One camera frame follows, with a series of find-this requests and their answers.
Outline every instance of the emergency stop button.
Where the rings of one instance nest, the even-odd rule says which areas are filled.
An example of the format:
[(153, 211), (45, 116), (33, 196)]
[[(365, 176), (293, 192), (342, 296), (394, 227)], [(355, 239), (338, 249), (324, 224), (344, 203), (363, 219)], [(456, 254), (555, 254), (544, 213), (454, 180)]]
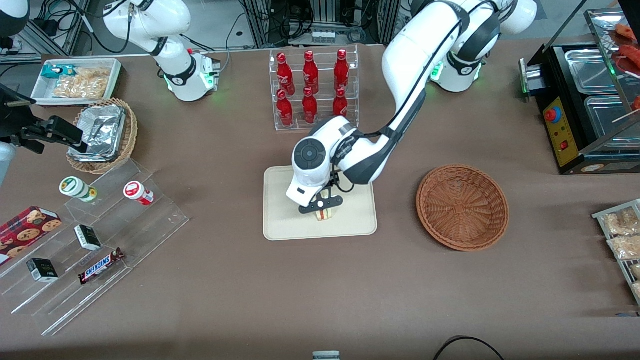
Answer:
[(545, 111), (545, 120), (549, 121), (551, 124), (557, 124), (562, 117), (562, 110), (557, 106)]

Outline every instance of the red button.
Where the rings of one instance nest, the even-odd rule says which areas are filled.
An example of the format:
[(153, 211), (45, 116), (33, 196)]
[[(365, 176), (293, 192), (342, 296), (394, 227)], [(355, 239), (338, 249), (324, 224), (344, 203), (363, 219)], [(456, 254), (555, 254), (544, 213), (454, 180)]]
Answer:
[(557, 117), (557, 113), (553, 109), (547, 110), (545, 112), (545, 120), (546, 121), (552, 122), (553, 120), (556, 119), (556, 117)]

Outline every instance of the green indicator light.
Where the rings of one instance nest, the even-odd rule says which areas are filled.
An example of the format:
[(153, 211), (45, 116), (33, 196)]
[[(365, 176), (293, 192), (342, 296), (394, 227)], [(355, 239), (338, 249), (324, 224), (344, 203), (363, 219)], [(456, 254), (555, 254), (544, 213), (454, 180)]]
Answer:
[(433, 71), (431, 72), (431, 80), (438, 81), (438, 79), (440, 79), (441, 71), (442, 71), (442, 61), (439, 62), (438, 65), (436, 65), (436, 67), (433, 68)]
[(478, 70), (476, 71), (476, 76), (474, 76), (474, 81), (478, 80), (478, 78), (480, 77), (480, 69), (482, 68), (482, 63), (478, 64)]

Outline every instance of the round woven basket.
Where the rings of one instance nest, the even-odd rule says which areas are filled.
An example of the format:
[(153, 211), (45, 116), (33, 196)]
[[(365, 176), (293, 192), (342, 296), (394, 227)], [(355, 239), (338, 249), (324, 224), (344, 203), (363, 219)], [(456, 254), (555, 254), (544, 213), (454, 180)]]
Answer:
[(509, 206), (498, 184), (466, 165), (431, 171), (420, 183), (415, 202), (429, 234), (460, 251), (492, 246), (509, 224)]
[[(102, 175), (119, 163), (128, 159), (133, 152), (133, 148), (136, 146), (136, 136), (138, 135), (138, 120), (136, 119), (136, 114), (131, 111), (131, 108), (126, 102), (120, 99), (109, 99), (101, 102), (96, 102), (95, 104), (89, 105), (89, 107), (108, 105), (118, 105), (123, 107), (127, 111), (127, 118), (125, 120), (125, 126), (122, 133), (122, 140), (120, 141), (118, 157), (115, 161), (112, 161), (110, 163), (81, 163), (79, 161), (73, 160), (69, 155), (67, 155), (67, 161), (74, 169), (78, 171), (90, 172), (94, 175)], [(74, 125), (78, 124), (78, 120), (80, 120), (80, 114), (76, 116)]]

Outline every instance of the bottle cap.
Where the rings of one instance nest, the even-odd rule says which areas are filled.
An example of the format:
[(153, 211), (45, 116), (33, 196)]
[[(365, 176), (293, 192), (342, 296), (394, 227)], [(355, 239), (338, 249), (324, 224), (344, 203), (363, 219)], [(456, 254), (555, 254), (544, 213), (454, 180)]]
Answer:
[(129, 181), (122, 189), (125, 197), (131, 200), (138, 200), (145, 192), (145, 187), (139, 181)]
[(66, 177), (60, 183), (60, 192), (67, 196), (77, 196), (84, 191), (86, 184), (75, 176)]

